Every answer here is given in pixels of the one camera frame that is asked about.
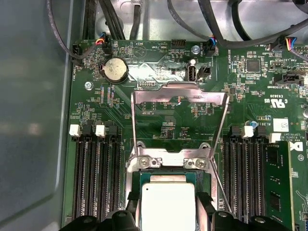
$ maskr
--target ram slot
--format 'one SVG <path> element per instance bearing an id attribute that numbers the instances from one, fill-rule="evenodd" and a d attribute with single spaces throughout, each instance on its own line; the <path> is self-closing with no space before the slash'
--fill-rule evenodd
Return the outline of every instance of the ram slot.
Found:
<path id="1" fill-rule="evenodd" d="M 242 144 L 236 144 L 236 191 L 237 191 L 237 201 L 236 201 L 236 208 L 237 212 L 236 215 L 239 220 L 243 220 L 243 153 L 242 153 Z"/>
<path id="2" fill-rule="evenodd" d="M 248 223 L 249 215 L 248 215 L 248 155 L 247 155 L 247 144 L 242 144 L 242 210 L 243 210 L 243 221 Z"/>
<path id="3" fill-rule="evenodd" d="M 91 157 L 90 160 L 90 172 L 89 172 L 89 214 L 94 216 L 94 206 L 95 206 L 95 181 L 96 181 L 96 142 L 90 143 L 91 147 Z"/>
<path id="4" fill-rule="evenodd" d="M 120 144 L 114 140 L 111 142 L 111 159 L 112 159 L 112 189 L 110 192 L 111 211 L 119 209 L 120 199 L 120 166 L 121 150 Z"/>
<path id="5" fill-rule="evenodd" d="M 98 146 L 100 150 L 98 168 L 98 190 L 97 190 L 97 218 L 105 220 L 108 213 L 108 150 L 109 143 L 101 142 Z"/>
<path id="6" fill-rule="evenodd" d="M 223 145 L 223 187 L 228 202 L 231 201 L 230 197 L 230 175 L 229 175 L 229 143 L 224 143 Z"/>
<path id="7" fill-rule="evenodd" d="M 84 155 L 83 155 L 83 142 L 76 142 L 76 159 L 75 159 L 75 169 L 74 169 L 74 192 L 73 192 L 73 209 L 72 209 L 72 219 L 76 219 L 81 214 L 81 189 L 83 182 L 83 165 L 84 165 Z"/>
<path id="8" fill-rule="evenodd" d="M 260 159 L 260 153 L 258 144 L 253 144 L 253 175 L 254 175 L 254 216 L 261 214 L 261 203 L 260 203 L 260 165 L 259 165 L 259 159 Z"/>
<path id="9" fill-rule="evenodd" d="M 231 189 L 231 200 L 229 201 L 230 207 L 233 214 L 236 214 L 236 143 L 230 144 L 230 165 L 229 165 L 229 173 L 230 173 L 230 189 Z"/>
<path id="10" fill-rule="evenodd" d="M 255 204 L 254 204 L 254 174 L 253 174 L 253 155 L 252 155 L 252 144 L 247 144 L 247 182 L 248 182 L 248 216 L 254 215 Z"/>
<path id="11" fill-rule="evenodd" d="M 257 144 L 259 149 L 259 195 L 260 195 L 260 216 L 265 215 L 265 196 L 264 196 L 264 156 L 265 156 L 265 145 Z"/>
<path id="12" fill-rule="evenodd" d="M 84 178 L 84 189 L 83 189 L 83 203 L 84 203 L 84 213 L 83 215 L 90 214 L 90 188 L 91 188 L 91 169 L 92 169 L 92 142 L 86 142 L 85 148 L 85 178 Z"/>

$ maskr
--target cable connector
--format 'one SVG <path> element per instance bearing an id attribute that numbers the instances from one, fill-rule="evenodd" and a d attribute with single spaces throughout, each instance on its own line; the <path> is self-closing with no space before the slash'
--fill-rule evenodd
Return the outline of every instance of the cable connector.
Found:
<path id="1" fill-rule="evenodd" d="M 204 44 L 204 55 L 205 57 L 212 57 L 216 52 L 216 41 L 215 38 L 210 38 L 205 44 Z"/>
<path id="2" fill-rule="evenodd" d="M 271 51 L 282 51 L 287 48 L 287 43 L 285 41 L 285 36 L 280 36 L 279 38 L 276 39 L 273 43 L 269 45 L 269 49 Z"/>

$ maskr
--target screw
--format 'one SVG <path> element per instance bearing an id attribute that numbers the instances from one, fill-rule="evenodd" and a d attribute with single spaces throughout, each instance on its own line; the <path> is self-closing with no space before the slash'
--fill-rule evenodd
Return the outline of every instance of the screw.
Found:
<path id="1" fill-rule="evenodd" d="M 92 222 L 92 219 L 91 219 L 91 218 L 85 218 L 85 219 L 83 220 L 83 223 L 90 223 L 90 222 Z"/>
<path id="2" fill-rule="evenodd" d="M 149 158 L 148 157 L 141 158 L 139 164 L 141 167 L 148 167 L 150 165 Z"/>
<path id="3" fill-rule="evenodd" d="M 218 215 L 220 215 L 223 218 L 226 218 L 228 216 L 228 214 L 225 212 L 219 212 Z"/>
<path id="4" fill-rule="evenodd" d="M 199 54 L 200 53 L 200 47 L 199 46 L 193 46 L 192 47 L 192 53 L 193 54 Z"/>
<path id="5" fill-rule="evenodd" d="M 85 83 L 85 89 L 86 89 L 86 90 L 92 90 L 92 89 L 93 89 L 93 83 L 91 83 L 91 82 L 86 82 L 86 83 Z"/>
<path id="6" fill-rule="evenodd" d="M 255 221 L 262 224 L 265 223 L 265 220 L 263 218 L 255 218 Z"/>
<path id="7" fill-rule="evenodd" d="M 204 168 L 205 167 L 205 161 L 203 159 L 197 159 L 196 165 L 198 168 Z"/>

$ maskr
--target white label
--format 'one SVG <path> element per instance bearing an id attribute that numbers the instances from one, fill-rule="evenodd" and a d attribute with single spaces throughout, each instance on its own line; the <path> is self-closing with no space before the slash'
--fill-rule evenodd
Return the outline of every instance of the white label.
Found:
<path id="1" fill-rule="evenodd" d="M 273 119 L 273 126 L 275 132 L 289 132 L 288 119 Z"/>
<path id="2" fill-rule="evenodd" d="M 295 142 L 295 143 L 290 142 L 290 151 L 292 151 L 292 150 L 302 152 L 304 150 L 303 149 L 303 142 Z"/>

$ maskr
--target silver metal frame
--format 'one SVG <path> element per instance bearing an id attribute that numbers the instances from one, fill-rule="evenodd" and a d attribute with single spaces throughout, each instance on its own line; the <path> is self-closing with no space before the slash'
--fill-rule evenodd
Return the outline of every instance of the silver metal frame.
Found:
<path id="1" fill-rule="evenodd" d="M 223 107 L 220 115 L 220 125 L 214 133 L 214 147 L 202 143 L 199 149 L 183 149 L 179 153 L 169 153 L 166 149 L 146 148 L 140 146 L 136 135 L 135 104 L 143 102 L 169 102 L 172 97 L 184 96 L 191 103 L 215 103 Z M 134 147 L 127 165 L 126 194 L 131 191 L 132 173 L 142 168 L 160 168 L 164 166 L 181 166 L 186 169 L 200 169 L 211 174 L 211 197 L 213 206 L 218 208 L 218 185 L 221 188 L 223 198 L 229 211 L 230 205 L 223 191 L 219 179 L 217 166 L 214 160 L 214 152 L 217 148 L 220 132 L 227 113 L 229 97 L 223 92 L 203 92 L 196 83 L 192 82 L 169 82 L 162 85 L 157 91 L 134 91 L 131 94 L 131 114 L 133 124 Z"/>
<path id="2" fill-rule="evenodd" d="M 137 136 L 136 136 L 136 120 L 135 120 L 135 104 L 143 102 L 162 102 L 167 103 L 175 96 L 185 96 L 191 103 L 215 103 L 223 107 L 220 115 L 221 123 L 214 133 L 214 147 L 210 150 L 209 158 L 214 156 L 222 125 L 227 113 L 229 97 L 223 92 L 203 92 L 196 83 L 193 82 L 169 82 L 162 85 L 157 91 L 141 91 L 137 90 L 131 94 L 131 115 L 133 124 L 133 138 L 135 154 L 138 157 Z"/>

